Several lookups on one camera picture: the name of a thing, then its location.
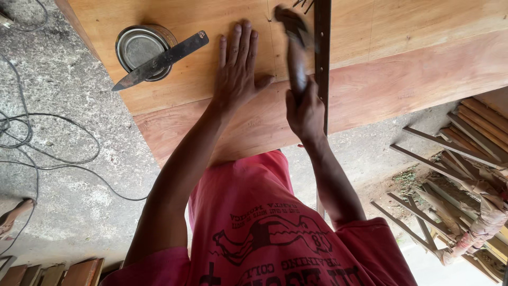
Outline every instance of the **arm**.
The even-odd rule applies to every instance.
[[[141,213],[125,265],[169,247],[187,247],[185,206],[203,175],[220,135],[236,110],[267,87],[273,76],[254,81],[258,33],[246,21],[235,25],[226,59],[227,42],[219,44],[219,68],[213,98],[177,146],[157,177]]]
[[[286,94],[288,122],[302,140],[316,177],[317,191],[333,227],[354,220],[366,220],[355,190],[335,158],[323,131],[325,106],[317,96],[317,85],[309,79],[304,98],[296,106],[291,90]]]

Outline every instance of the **knife blade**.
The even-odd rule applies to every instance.
[[[208,42],[208,36],[205,31],[195,33],[190,38],[137,67],[115,84],[111,91],[121,91],[143,82],[147,78],[153,76],[157,71],[176,63],[208,44]]]

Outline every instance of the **tin can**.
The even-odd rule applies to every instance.
[[[155,56],[174,47],[178,42],[175,36],[159,25],[136,25],[123,29],[116,38],[115,51],[118,61],[128,72],[151,60]],[[173,65],[161,69],[146,81],[165,78]]]

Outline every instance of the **electrical cable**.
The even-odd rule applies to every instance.
[[[71,164],[84,164],[84,163],[88,163],[88,162],[91,162],[91,161],[95,160],[98,157],[99,152],[101,150],[101,145],[99,143],[99,140],[97,140],[97,138],[90,131],[88,131],[85,127],[79,125],[78,123],[74,122],[73,120],[71,120],[69,118],[66,118],[66,117],[63,117],[63,116],[60,116],[60,115],[51,114],[51,113],[29,113],[28,112],[28,108],[26,107],[25,97],[23,95],[23,86],[21,85],[21,78],[19,76],[19,73],[18,73],[17,69],[14,67],[14,65],[3,54],[0,53],[0,56],[2,56],[2,59],[5,62],[7,62],[7,64],[11,67],[11,69],[16,74],[16,80],[18,82],[19,95],[21,97],[21,102],[22,102],[23,110],[24,110],[24,114],[18,115],[18,116],[14,116],[14,117],[9,117],[4,112],[0,111],[0,114],[3,117],[5,117],[4,119],[0,119],[0,139],[2,138],[3,135],[7,135],[10,138],[13,138],[16,141],[18,141],[17,143],[14,143],[14,144],[11,144],[11,145],[0,144],[0,148],[16,149],[16,150],[20,151],[30,161],[31,165],[30,164],[26,164],[26,163],[22,163],[22,162],[17,162],[17,161],[0,161],[0,163],[10,163],[10,164],[24,165],[24,166],[32,167],[36,171],[36,189],[35,189],[35,191],[36,191],[36,197],[35,197],[35,200],[34,200],[34,206],[32,207],[32,210],[30,212],[30,215],[29,215],[28,219],[26,220],[25,225],[18,232],[18,234],[16,235],[16,237],[14,238],[12,243],[9,245],[9,247],[6,250],[4,250],[2,253],[0,253],[0,256],[2,256],[5,252],[7,252],[14,245],[14,243],[18,239],[19,235],[26,228],[26,226],[30,222],[30,219],[31,219],[32,215],[34,214],[35,207],[36,207],[37,201],[39,199],[39,178],[40,178],[39,170],[55,170],[55,169],[66,168],[66,167],[74,167],[74,168],[85,170],[85,171],[87,171],[89,173],[92,173],[93,175],[97,176],[97,178],[99,178],[104,184],[106,184],[106,186],[115,195],[119,196],[122,199],[126,199],[128,201],[135,201],[135,202],[137,202],[137,201],[142,201],[142,200],[144,200],[144,199],[146,199],[148,197],[148,196],[143,197],[143,198],[128,198],[128,197],[125,197],[125,196],[117,193],[111,187],[111,185],[103,177],[101,177],[99,174],[95,173],[94,171],[92,171],[90,169],[87,169],[85,167],[81,167],[81,166],[77,166],[77,165],[71,165]],[[91,138],[93,138],[93,140],[95,141],[95,144],[97,146],[97,152],[95,152],[94,155],[91,156],[90,158],[87,158],[87,159],[84,159],[84,160],[80,160],[80,161],[68,161],[68,160],[64,160],[62,158],[58,158],[58,157],[56,157],[54,155],[48,154],[48,153],[46,153],[46,152],[44,152],[44,151],[42,151],[42,150],[40,150],[38,148],[35,148],[34,146],[29,144],[29,142],[31,141],[31,139],[33,138],[33,135],[34,135],[34,131],[33,131],[32,126],[30,124],[30,116],[56,117],[56,118],[60,118],[62,120],[65,120],[65,121],[69,122],[71,125],[74,125],[74,126],[78,127],[79,129],[85,131]],[[11,122],[21,122],[21,123],[23,123],[26,126],[27,132],[26,132],[26,137],[24,139],[19,139],[19,138],[15,137],[12,134],[7,132],[7,130],[11,127]],[[56,159],[58,161],[61,161],[61,162],[67,163],[67,164],[55,165],[55,166],[49,166],[49,167],[39,167],[34,162],[34,160],[30,157],[30,155],[27,154],[24,150],[22,150],[20,148],[22,146],[30,147],[30,148],[36,150],[39,153],[42,153],[42,154],[44,154],[44,155],[46,155],[48,157],[51,157],[53,159]]]
[[[44,27],[48,23],[48,10],[46,10],[46,7],[44,7],[44,5],[42,5],[42,3],[39,2],[39,0],[35,0],[35,2],[37,2],[37,4],[39,4],[42,7],[42,10],[44,11],[44,22],[42,23],[42,25],[40,25],[37,28],[29,29],[29,30],[17,28],[17,27],[15,27],[13,25],[10,26],[10,28],[13,28],[14,30],[17,30],[17,31],[20,31],[20,32],[35,32],[35,31],[41,29],[42,27]]]

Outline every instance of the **red t-shirt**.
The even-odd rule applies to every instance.
[[[294,196],[280,151],[207,169],[189,216],[190,259],[161,250],[101,285],[416,285],[384,219],[333,232]]]

